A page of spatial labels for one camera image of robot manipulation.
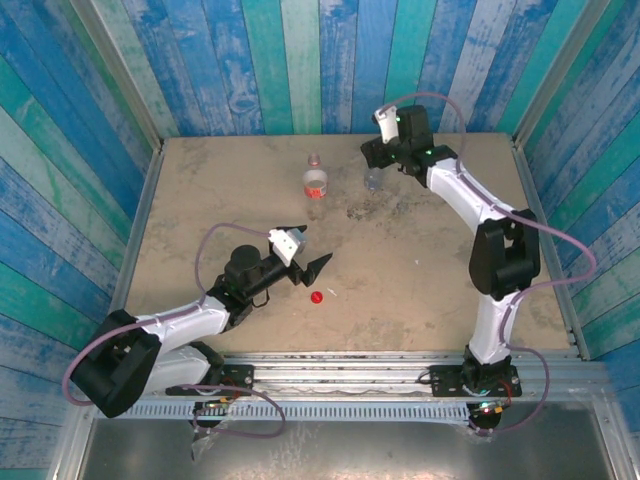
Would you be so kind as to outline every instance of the beige tabletop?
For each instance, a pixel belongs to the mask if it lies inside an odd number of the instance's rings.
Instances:
[[[473,334],[478,293],[467,272],[472,232],[438,196],[388,168],[383,190],[363,186],[360,145],[369,135],[176,138],[168,143],[127,309],[155,313],[198,297],[194,256],[207,229],[234,222],[267,231],[308,224],[299,259],[333,259],[309,289],[283,280],[270,303],[237,328],[206,341],[222,352],[462,350]],[[456,135],[436,136],[454,150]],[[309,215],[302,174],[309,153],[329,175],[324,214]],[[469,136],[465,164],[516,208],[526,200],[501,134]],[[264,239],[216,233],[201,264],[208,288],[242,244]],[[548,279],[546,270],[536,282]],[[324,301],[313,304],[312,291]],[[552,290],[520,308],[512,340],[543,349],[568,341]]]

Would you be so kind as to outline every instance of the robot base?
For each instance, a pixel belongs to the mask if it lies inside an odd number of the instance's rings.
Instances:
[[[522,387],[511,357],[492,364],[480,364],[469,347],[462,365],[429,367],[428,383],[434,397],[520,397]]]

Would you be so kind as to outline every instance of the plastic bottle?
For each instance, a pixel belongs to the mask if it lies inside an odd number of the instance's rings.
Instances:
[[[382,177],[384,170],[381,168],[367,168],[364,172],[364,186],[371,192],[382,190]]]
[[[312,153],[307,159],[309,169],[302,176],[309,220],[322,220],[326,215],[326,196],[329,177],[320,165],[320,155]]]

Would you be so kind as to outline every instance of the wood panel wall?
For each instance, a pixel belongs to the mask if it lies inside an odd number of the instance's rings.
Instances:
[[[525,146],[549,223],[589,245],[569,290],[592,358],[640,431],[640,2],[612,0]],[[556,244],[567,276],[588,268]]]
[[[168,138],[374,133],[373,111],[417,90],[511,133],[587,0],[93,2]]]
[[[0,1],[0,479],[45,477],[152,151],[68,0]]]

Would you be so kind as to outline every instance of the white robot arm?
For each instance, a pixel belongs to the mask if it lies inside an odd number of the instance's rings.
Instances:
[[[332,254],[309,262],[303,270],[294,256],[306,245],[305,230],[306,225],[271,230],[265,258],[252,245],[236,248],[213,287],[183,307],[139,317],[124,310],[112,312],[90,342],[133,323],[141,328],[96,347],[71,379],[110,418],[146,393],[175,385],[221,384],[223,358],[197,340],[238,326],[254,308],[269,302],[268,288],[281,279],[307,287],[315,281]],[[254,298],[262,292],[266,301],[255,305]]]
[[[381,136],[366,142],[361,150],[370,168],[399,165],[399,170],[415,177],[420,184],[442,197],[475,234],[469,273],[480,292],[476,327],[465,351],[465,363],[459,369],[462,385],[457,385],[455,374],[445,379],[447,388],[457,396],[489,393],[497,383],[511,381],[517,372],[510,364],[507,347],[515,321],[518,303],[514,298],[527,288],[540,272],[538,233],[535,229],[512,222],[494,207],[512,211],[519,216],[535,219],[530,210],[515,212],[484,188],[468,171],[456,168],[457,155],[449,147],[435,146],[424,107],[415,105],[396,109],[380,109],[374,114]],[[461,180],[464,175],[490,203],[478,196]],[[505,241],[513,242],[510,246]],[[500,328],[510,306],[504,326]],[[446,371],[438,372],[446,377]]]

